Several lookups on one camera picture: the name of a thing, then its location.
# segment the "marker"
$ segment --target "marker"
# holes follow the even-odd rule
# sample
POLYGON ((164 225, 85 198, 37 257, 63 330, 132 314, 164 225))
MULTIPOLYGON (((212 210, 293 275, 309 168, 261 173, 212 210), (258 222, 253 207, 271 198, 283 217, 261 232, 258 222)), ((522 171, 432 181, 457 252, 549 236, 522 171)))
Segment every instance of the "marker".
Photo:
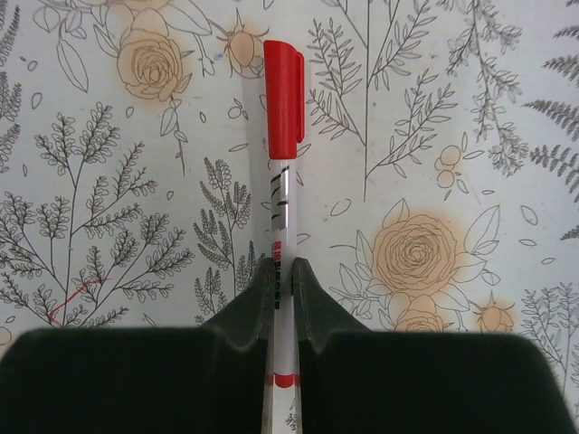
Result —
POLYGON ((304 56, 266 41, 265 88, 271 159, 271 256, 275 263, 273 370, 282 388, 294 383, 295 330, 291 267, 298 253, 296 158, 305 136, 304 56))

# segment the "red pen cap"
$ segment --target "red pen cap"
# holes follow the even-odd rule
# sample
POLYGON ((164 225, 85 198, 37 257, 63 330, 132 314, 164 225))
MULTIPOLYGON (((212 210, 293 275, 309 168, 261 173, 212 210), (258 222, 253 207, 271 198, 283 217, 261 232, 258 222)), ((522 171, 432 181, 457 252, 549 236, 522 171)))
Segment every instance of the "red pen cap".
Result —
POLYGON ((270 158, 292 160, 306 134, 304 56, 280 41, 266 41, 263 49, 270 158))

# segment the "pen clip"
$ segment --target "pen clip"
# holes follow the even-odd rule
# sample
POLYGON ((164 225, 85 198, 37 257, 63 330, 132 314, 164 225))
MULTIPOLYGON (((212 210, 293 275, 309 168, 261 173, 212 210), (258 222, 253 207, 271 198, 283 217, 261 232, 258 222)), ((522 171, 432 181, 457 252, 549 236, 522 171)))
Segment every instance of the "pen clip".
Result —
POLYGON ((306 72, 305 72, 305 61, 304 55, 301 52, 296 51, 296 56, 298 61, 296 62, 297 70, 297 86, 296 86, 296 98, 298 99, 296 108, 298 109, 297 114, 297 126, 296 126, 296 140, 301 143, 306 136, 306 72))

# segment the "pen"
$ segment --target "pen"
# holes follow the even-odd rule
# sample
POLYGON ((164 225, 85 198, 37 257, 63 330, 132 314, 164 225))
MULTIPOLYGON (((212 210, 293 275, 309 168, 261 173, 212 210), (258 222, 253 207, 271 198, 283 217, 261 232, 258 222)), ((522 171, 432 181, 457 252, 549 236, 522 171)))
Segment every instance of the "pen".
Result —
POLYGON ((305 135, 304 57, 285 42, 264 43, 271 159, 271 256, 275 264, 275 383, 294 383, 291 267, 298 252, 296 158, 305 135))

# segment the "red pen end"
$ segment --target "red pen end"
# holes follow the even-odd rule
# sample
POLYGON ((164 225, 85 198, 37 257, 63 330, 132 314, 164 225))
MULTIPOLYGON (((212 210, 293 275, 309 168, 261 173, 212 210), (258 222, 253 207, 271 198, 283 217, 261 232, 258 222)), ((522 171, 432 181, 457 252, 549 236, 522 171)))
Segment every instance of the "red pen end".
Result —
POLYGON ((279 375, 278 373, 275 374, 275 384, 281 389, 287 389, 293 386, 294 383, 294 375, 279 375))
POLYGON ((270 158, 292 160, 306 129, 304 56, 280 41, 266 41, 263 49, 270 158))

